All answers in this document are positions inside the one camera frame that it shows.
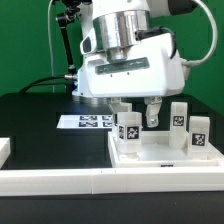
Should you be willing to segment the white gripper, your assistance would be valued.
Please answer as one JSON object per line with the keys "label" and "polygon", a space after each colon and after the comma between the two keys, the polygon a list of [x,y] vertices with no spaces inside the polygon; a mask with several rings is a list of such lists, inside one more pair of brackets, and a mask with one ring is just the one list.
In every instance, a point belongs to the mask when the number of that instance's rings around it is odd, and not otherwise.
{"label": "white gripper", "polygon": [[[174,57],[171,54],[172,38],[166,33],[132,46],[125,61],[109,63],[100,53],[86,57],[81,68],[81,94],[97,98],[147,97],[147,126],[157,127],[161,97],[178,94],[185,85],[179,53]],[[109,108],[113,114],[131,112],[132,104],[111,98]]]}

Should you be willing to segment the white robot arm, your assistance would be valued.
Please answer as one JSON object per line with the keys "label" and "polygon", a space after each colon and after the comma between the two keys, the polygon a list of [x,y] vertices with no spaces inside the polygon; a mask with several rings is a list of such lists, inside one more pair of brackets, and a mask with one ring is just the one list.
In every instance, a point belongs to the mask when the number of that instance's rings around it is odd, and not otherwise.
{"label": "white robot arm", "polygon": [[83,65],[74,95],[106,99],[114,113],[121,111],[123,98],[143,98],[147,125],[156,127],[162,98],[183,90],[186,72],[175,34],[152,28],[150,20],[195,8],[193,0],[92,0],[82,5]]}

